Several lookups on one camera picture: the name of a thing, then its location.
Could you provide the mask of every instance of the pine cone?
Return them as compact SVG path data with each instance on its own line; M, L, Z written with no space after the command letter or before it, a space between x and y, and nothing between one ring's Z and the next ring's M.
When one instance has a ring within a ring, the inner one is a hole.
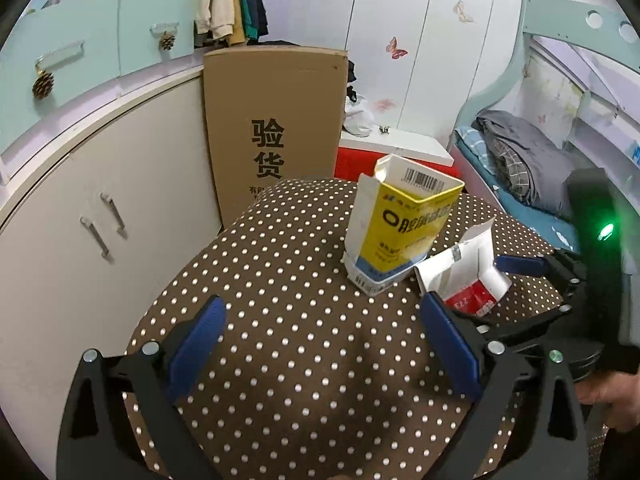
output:
M162 35L160 38L160 48L162 50L171 50L174 47L175 36L173 34L169 34L168 32Z
M31 88L33 97L38 100L48 97L53 90L53 82L53 74L42 70Z

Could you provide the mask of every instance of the butterfly sticker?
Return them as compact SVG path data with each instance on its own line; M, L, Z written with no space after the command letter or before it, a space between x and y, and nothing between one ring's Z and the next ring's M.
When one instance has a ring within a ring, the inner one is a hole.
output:
M393 38L391 42L386 46L386 51L391 53L392 59L400 59L402 56L406 56L408 52L398 48L398 39Z
M458 15L458 21L460 23L473 23L474 19L468 14L465 14L465 3L462 0L458 0L453 6L453 12Z
M398 103L392 101L391 99L380 99L380 101L376 101L375 103L373 103L373 108L378 113L387 112L392 108L396 108L397 106Z

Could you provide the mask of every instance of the human hand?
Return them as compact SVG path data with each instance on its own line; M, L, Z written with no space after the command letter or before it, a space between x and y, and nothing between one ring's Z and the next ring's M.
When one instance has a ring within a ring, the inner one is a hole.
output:
M604 423L626 433L640 424L640 375L596 372L575 385L581 404L605 402Z

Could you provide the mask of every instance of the blue bedsheet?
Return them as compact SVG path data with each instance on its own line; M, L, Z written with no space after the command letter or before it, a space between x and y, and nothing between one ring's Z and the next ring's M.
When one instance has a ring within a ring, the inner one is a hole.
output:
M457 134L456 146L492 190L495 189L494 186L498 187L495 195L507 213L535 231L553 247L578 252L578 237L574 226L549 213L518 202L480 163L478 157L471 152Z

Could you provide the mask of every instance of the polka dot tablecloth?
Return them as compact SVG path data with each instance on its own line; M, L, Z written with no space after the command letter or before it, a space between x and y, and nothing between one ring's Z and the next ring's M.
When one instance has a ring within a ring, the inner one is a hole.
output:
M368 298L340 262L356 185L288 181L265 193L168 284L127 348L162 341L213 293L227 307L223 340L178 410L227 479L420 479L469 409L417 319L414 278ZM496 254L552 248L535 232L462 194L432 251L496 217ZM546 280L512 276L488 317L517 321L558 306ZM478 474L497 465L515 395ZM135 398L127 409L148 466L168 475Z

